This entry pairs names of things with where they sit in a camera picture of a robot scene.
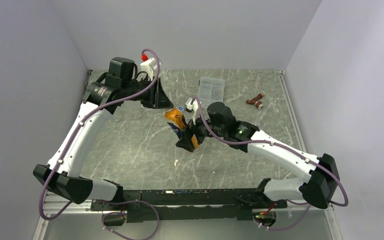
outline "brown object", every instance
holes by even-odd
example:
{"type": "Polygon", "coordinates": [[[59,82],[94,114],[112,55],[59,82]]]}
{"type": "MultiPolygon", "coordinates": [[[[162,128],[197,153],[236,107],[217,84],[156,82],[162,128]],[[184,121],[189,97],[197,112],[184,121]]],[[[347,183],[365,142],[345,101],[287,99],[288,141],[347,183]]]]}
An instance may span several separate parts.
{"type": "Polygon", "coordinates": [[[258,110],[260,110],[260,109],[263,107],[263,103],[260,102],[260,101],[257,101],[257,102],[255,103],[255,107],[256,107],[258,110]]]}
{"type": "Polygon", "coordinates": [[[256,102],[257,102],[258,100],[260,100],[260,99],[262,99],[262,98],[263,98],[263,94],[260,93],[260,94],[258,94],[256,97],[254,97],[253,99],[251,99],[251,100],[246,100],[246,103],[247,103],[247,104],[254,105],[254,104],[256,104],[256,102]]]}

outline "gray wall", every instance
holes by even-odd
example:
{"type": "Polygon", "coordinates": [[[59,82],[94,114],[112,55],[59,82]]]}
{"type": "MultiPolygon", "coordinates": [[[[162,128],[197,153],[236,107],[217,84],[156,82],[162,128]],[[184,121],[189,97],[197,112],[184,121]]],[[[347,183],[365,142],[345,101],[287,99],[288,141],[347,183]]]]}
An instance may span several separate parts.
{"type": "Polygon", "coordinates": [[[324,0],[286,77],[307,148],[336,158],[349,194],[344,239],[384,239],[384,0],[324,0]]]}
{"type": "Polygon", "coordinates": [[[322,0],[51,0],[89,69],[152,48],[166,69],[285,69],[322,0]]]}
{"type": "Polygon", "coordinates": [[[86,67],[48,0],[0,0],[0,240],[32,239],[45,164],[79,107],[86,67]]]}

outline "black mounting base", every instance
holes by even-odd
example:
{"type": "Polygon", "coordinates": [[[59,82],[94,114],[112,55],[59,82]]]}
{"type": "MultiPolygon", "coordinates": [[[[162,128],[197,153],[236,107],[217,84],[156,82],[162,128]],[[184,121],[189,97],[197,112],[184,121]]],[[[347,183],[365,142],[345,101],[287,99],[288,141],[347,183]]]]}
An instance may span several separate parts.
{"type": "MultiPolygon", "coordinates": [[[[253,209],[268,209],[272,202],[256,197],[257,188],[124,190],[125,201],[142,200],[154,206],[161,220],[224,219],[252,220],[253,209]]],[[[287,202],[274,202],[275,209],[286,208],[287,202]]],[[[121,211],[122,205],[93,202],[91,211],[121,211]]],[[[127,223],[155,220],[154,211],[140,203],[129,203],[127,223]]]]}

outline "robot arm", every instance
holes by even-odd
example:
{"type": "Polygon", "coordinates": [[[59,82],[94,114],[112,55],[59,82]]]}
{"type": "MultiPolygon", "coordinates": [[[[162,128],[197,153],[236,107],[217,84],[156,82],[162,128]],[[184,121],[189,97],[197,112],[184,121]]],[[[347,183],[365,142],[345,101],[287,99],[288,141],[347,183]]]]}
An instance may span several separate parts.
{"type": "MultiPolygon", "coordinates": [[[[83,203],[87,199],[112,202],[121,202],[123,200],[123,187],[119,184],[108,180],[83,178],[80,173],[86,154],[97,134],[116,108],[123,102],[121,101],[118,104],[108,103],[121,100],[127,96],[137,95],[140,91],[148,88],[143,94],[138,94],[131,100],[140,101],[145,108],[150,109],[173,108],[173,103],[164,93],[158,76],[156,83],[152,86],[150,86],[151,79],[148,77],[138,81],[138,73],[136,72],[136,75],[134,75],[134,69],[137,69],[135,66],[135,63],[130,59],[115,57],[110,62],[109,71],[102,74],[96,82],[88,86],[83,95],[77,118],[62,145],[46,165],[37,164],[33,170],[33,175],[42,185],[46,185],[48,191],[76,204],[83,203]],[[96,111],[89,117],[85,117],[98,107],[103,109],[96,111]],[[61,159],[61,153],[67,146],[66,154],[61,159]],[[54,173],[51,179],[49,179],[48,184],[45,184],[53,170],[54,173]]],[[[151,78],[154,76],[152,69],[155,69],[155,66],[155,58],[150,58],[141,64],[141,67],[147,70],[146,72],[151,78]]]]}
{"type": "MultiPolygon", "coordinates": [[[[186,110],[195,112],[193,115],[195,116],[198,111],[197,101],[190,98],[186,103],[186,110]]],[[[220,141],[230,147],[265,157],[297,176],[283,180],[266,178],[258,186],[257,193],[270,201],[306,200],[320,209],[328,207],[338,184],[321,168],[327,169],[339,179],[333,157],[328,154],[318,157],[288,146],[257,126],[236,120],[230,108],[222,102],[212,103],[208,106],[207,113],[209,115],[207,120],[200,114],[200,118],[194,117],[189,121],[187,127],[182,130],[182,138],[176,143],[177,147],[193,152],[195,150],[191,140],[193,136],[199,144],[205,137],[214,137],[208,131],[208,126],[220,141]]]]}
{"type": "MultiPolygon", "coordinates": [[[[156,60],[150,58],[144,62],[150,65],[150,67],[145,68],[150,76],[154,74],[152,71],[155,65],[154,61],[156,60]]],[[[149,86],[151,81],[148,79],[137,81],[137,74],[136,77],[131,79],[134,66],[135,64],[131,60],[116,57],[111,60],[109,71],[87,88],[77,118],[64,142],[46,165],[38,164],[33,171],[33,175],[46,186],[48,191],[76,204],[88,199],[113,203],[125,200],[123,187],[119,184],[105,179],[83,178],[80,173],[86,154],[91,148],[95,137],[115,112],[117,106],[123,103],[119,101],[117,104],[108,104],[109,102],[122,100],[126,96],[133,94],[135,97],[131,98],[131,100],[140,101],[146,108],[173,108],[173,104],[161,88],[159,79],[151,87],[149,86]],[[144,94],[137,94],[145,88],[148,90],[144,94]],[[65,151],[66,154],[61,159],[61,152],[65,151]]],[[[187,104],[187,106],[189,105],[190,107],[187,107],[186,110],[198,110],[196,101],[187,104]]],[[[339,178],[335,160],[331,156],[324,154],[322,157],[318,157],[287,146],[269,136],[257,126],[249,122],[236,120],[230,108],[222,102],[211,104],[207,108],[207,112],[209,119],[203,119],[201,114],[200,118],[189,121],[187,127],[181,130],[182,138],[176,143],[177,147],[193,152],[195,150],[192,142],[193,136],[196,137],[199,144],[206,137],[214,137],[208,131],[208,127],[216,137],[230,147],[275,161],[297,176],[294,179],[264,179],[255,190],[254,194],[257,198],[266,203],[285,199],[306,200],[320,209],[328,207],[337,183],[325,171],[309,163],[320,165],[336,178],[339,178]]]]}

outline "gray marble table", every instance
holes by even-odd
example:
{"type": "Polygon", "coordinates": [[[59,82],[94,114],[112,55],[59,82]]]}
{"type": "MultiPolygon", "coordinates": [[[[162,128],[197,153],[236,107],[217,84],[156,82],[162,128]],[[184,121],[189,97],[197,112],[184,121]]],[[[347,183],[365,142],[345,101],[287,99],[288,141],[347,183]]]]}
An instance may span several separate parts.
{"type": "MultiPolygon", "coordinates": [[[[93,82],[103,71],[93,71],[93,82]]],[[[274,70],[165,70],[162,86],[175,106],[198,94],[201,77],[225,79],[224,103],[238,120],[250,122],[274,138],[300,149],[286,96],[274,70]],[[245,104],[264,93],[264,107],[245,104]]],[[[184,112],[186,121],[191,114],[184,112]]],[[[175,133],[163,109],[125,102],[102,128],[82,170],[86,178],[108,179],[125,189],[256,188],[264,178],[294,177],[260,156],[206,138],[189,153],[176,148],[175,133]]]]}

